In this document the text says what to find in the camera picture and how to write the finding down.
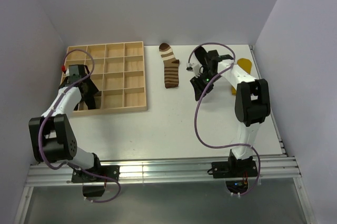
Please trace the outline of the wooden compartment tray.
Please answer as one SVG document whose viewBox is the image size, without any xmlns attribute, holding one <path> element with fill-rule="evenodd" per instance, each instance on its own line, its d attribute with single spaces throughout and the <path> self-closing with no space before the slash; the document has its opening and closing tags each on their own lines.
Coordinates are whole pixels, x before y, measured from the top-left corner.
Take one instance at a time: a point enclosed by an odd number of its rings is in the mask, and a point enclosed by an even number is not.
<svg viewBox="0 0 337 224">
<path fill-rule="evenodd" d="M 142 112 L 147 110 L 144 44 L 138 42 L 69 46 L 65 66 L 84 64 L 98 88 L 96 108 L 84 102 L 72 116 Z"/>
</svg>

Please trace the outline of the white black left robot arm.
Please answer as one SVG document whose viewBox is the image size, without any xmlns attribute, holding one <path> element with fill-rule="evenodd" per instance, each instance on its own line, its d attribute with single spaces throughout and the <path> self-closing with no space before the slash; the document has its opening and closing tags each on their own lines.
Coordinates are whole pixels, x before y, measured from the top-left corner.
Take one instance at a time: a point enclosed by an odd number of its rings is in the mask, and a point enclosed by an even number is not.
<svg viewBox="0 0 337 224">
<path fill-rule="evenodd" d="M 70 65 L 64 73 L 66 77 L 52 105 L 28 123 L 33 155 L 38 163 L 44 162 L 51 169 L 69 165 L 83 169 L 89 181 L 97 181 L 103 174 L 100 160 L 95 153 L 78 147 L 68 117 L 80 103 L 85 103 L 88 110 L 96 109 L 95 97 L 99 90 L 84 64 Z"/>
</svg>

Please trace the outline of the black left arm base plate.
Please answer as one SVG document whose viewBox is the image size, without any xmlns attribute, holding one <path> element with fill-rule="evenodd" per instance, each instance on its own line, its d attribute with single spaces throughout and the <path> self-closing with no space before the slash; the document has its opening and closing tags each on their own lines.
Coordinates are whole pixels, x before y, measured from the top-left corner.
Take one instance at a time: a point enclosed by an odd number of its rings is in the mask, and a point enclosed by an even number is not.
<svg viewBox="0 0 337 224">
<path fill-rule="evenodd" d="M 71 178 L 72 183 L 109 182 L 110 179 L 119 180 L 119 165 L 104 165 L 98 170 L 98 177 L 83 171 L 74 170 Z"/>
</svg>

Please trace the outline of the yellow sock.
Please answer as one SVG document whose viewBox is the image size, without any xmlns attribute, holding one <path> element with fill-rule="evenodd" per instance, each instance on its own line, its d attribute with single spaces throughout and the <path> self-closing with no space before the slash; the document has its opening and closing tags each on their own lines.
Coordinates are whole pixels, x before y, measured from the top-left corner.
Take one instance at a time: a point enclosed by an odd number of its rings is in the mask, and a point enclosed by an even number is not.
<svg viewBox="0 0 337 224">
<path fill-rule="evenodd" d="M 237 60 L 237 65 L 246 73 L 251 74 L 252 62 L 249 59 L 241 58 Z"/>
</svg>

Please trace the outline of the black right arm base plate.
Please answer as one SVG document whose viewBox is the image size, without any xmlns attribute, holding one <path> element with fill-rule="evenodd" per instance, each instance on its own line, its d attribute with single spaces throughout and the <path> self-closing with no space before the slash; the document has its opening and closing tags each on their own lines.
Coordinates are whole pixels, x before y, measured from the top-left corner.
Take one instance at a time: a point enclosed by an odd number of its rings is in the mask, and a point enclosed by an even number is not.
<svg viewBox="0 0 337 224">
<path fill-rule="evenodd" d="M 207 173 L 214 179 L 256 177 L 258 168 L 254 160 L 235 160 L 212 162 Z"/>
</svg>

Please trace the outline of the brown striped sock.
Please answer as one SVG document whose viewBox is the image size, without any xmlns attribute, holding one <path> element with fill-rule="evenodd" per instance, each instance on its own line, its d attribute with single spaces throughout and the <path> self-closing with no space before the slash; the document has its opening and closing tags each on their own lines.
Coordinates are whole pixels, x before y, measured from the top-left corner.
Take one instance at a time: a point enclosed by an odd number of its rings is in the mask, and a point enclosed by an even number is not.
<svg viewBox="0 0 337 224">
<path fill-rule="evenodd" d="M 160 44 L 158 50 L 164 63 L 165 88 L 171 89 L 178 87 L 180 60 L 175 57 L 173 49 L 167 43 Z"/>
</svg>

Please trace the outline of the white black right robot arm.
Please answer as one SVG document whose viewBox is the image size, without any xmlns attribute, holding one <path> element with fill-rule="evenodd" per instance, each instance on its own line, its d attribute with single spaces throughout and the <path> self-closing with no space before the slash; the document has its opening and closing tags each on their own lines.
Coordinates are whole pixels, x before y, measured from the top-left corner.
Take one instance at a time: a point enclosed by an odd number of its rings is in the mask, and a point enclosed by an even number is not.
<svg viewBox="0 0 337 224">
<path fill-rule="evenodd" d="M 235 89 L 234 113 L 239 121 L 236 142 L 231 144 L 228 171 L 238 177 L 246 170 L 247 162 L 252 160 L 253 144 L 257 132 L 266 117 L 271 113 L 269 85 L 265 79 L 257 79 L 244 71 L 234 56 L 219 55 L 217 50 L 206 51 L 198 47 L 194 51 L 199 65 L 191 64 L 195 76 L 190 80 L 194 89 L 197 115 L 201 100 L 214 88 L 214 83 L 225 78 Z"/>
</svg>

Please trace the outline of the aluminium frame rail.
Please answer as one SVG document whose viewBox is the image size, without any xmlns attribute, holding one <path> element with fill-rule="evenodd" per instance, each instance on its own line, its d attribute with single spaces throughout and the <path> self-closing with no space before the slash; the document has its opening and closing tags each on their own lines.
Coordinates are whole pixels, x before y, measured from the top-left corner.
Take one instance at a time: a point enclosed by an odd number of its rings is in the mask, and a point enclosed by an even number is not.
<svg viewBox="0 0 337 224">
<path fill-rule="evenodd" d="M 105 161 L 102 165 L 120 167 L 120 184 L 147 184 L 170 182 L 203 182 L 213 177 L 207 174 L 211 163 L 225 160 L 221 158 L 192 158 L 140 161 Z M 102 185 L 104 182 L 73 183 L 72 169 L 62 167 L 51 170 L 44 164 L 31 166 L 25 185 L 42 186 L 79 186 Z M 285 155 L 261 158 L 261 179 L 300 178 L 301 172 L 294 157 Z"/>
</svg>

